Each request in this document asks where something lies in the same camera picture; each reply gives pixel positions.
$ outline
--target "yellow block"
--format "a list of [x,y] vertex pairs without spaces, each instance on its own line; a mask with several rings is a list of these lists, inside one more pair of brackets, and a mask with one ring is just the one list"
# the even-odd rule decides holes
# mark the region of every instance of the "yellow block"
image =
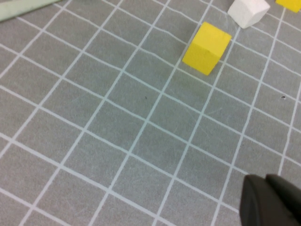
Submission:
[[209,75],[222,57],[230,40],[231,35],[204,22],[182,61],[203,74]]
[[276,3],[295,13],[301,9],[301,0],[276,0]]

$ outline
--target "white cube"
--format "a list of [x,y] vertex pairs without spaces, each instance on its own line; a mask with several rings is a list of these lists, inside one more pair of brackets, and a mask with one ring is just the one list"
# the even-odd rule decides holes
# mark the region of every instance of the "white cube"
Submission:
[[265,0],[235,0],[228,14],[241,28],[259,22],[270,8]]

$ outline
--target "light green object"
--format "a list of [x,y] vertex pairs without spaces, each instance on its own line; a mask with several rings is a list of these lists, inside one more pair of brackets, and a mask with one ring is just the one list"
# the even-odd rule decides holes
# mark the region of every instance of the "light green object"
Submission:
[[0,3],[0,22],[61,0],[14,0]]

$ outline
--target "cube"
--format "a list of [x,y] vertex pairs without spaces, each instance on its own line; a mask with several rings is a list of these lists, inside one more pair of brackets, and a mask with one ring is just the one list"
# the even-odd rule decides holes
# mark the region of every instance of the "cube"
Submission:
[[241,28],[247,28],[259,22],[269,8],[265,0],[235,0],[228,14]]
[[204,22],[189,45],[183,62],[190,67],[209,75],[221,59],[231,35]]
[[276,3],[295,13],[301,9],[301,0],[276,0]]

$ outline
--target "gray surface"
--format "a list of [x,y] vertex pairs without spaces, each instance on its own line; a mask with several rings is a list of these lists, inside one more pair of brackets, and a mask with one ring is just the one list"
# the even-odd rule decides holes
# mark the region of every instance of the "gray surface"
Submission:
[[[63,0],[1,23],[0,225],[239,226],[245,174],[301,188],[301,12],[268,0],[241,30],[232,1]],[[181,62],[203,21],[232,35],[208,77]]]

